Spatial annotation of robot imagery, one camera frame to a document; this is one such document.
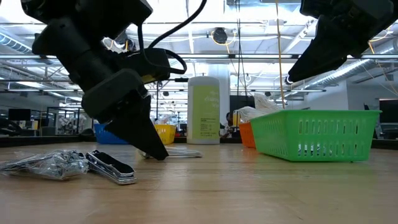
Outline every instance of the white column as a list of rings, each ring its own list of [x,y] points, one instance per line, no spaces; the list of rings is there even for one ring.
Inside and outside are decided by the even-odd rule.
[[[230,75],[228,64],[209,64],[208,76],[220,81],[220,123],[226,123],[226,114],[229,112]]]

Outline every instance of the blue bin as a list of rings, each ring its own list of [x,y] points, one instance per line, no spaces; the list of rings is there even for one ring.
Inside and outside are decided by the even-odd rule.
[[[114,134],[105,131],[105,124],[94,124],[95,137],[100,144],[129,144],[125,140],[119,139]]]

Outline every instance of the plastic bottle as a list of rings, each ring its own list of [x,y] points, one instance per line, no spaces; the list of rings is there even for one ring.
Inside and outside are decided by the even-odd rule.
[[[188,81],[188,144],[220,143],[220,81],[194,77]]]

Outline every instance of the wooden tabletop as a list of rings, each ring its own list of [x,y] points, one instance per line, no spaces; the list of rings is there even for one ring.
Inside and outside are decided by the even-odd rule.
[[[0,149],[104,151],[136,170],[118,186],[95,174],[67,182],[0,175],[0,223],[398,223],[398,151],[355,163],[293,163],[240,144],[174,147],[201,159],[157,162],[131,146],[95,143]]]

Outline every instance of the green plastic basket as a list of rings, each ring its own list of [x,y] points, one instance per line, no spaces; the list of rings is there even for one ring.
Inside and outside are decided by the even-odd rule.
[[[366,161],[381,111],[283,110],[251,120],[259,152],[289,161]]]

